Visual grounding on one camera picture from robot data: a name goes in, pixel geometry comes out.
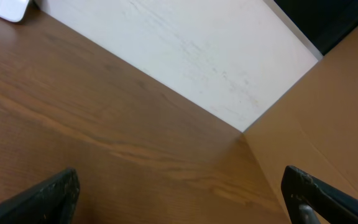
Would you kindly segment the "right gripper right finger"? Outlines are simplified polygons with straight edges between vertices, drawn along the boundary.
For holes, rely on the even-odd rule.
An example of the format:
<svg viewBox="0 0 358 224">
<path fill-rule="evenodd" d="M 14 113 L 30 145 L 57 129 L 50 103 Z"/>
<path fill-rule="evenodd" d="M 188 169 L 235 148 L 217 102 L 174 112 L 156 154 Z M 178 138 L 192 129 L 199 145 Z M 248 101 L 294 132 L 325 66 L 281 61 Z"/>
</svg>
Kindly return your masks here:
<svg viewBox="0 0 358 224">
<path fill-rule="evenodd" d="M 358 223 L 358 199 L 295 166 L 286 166 L 281 191 L 292 223 Z"/>
</svg>

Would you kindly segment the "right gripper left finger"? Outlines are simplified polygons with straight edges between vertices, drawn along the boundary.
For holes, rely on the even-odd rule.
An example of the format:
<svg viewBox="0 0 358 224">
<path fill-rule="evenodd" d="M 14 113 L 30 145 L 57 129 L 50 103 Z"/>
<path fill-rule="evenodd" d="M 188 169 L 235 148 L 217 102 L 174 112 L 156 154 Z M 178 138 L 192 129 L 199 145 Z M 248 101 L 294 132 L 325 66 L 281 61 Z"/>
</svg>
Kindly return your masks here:
<svg viewBox="0 0 358 224">
<path fill-rule="evenodd" d="M 0 223 L 71 223 L 80 194 L 75 169 L 67 168 L 0 203 Z"/>
</svg>

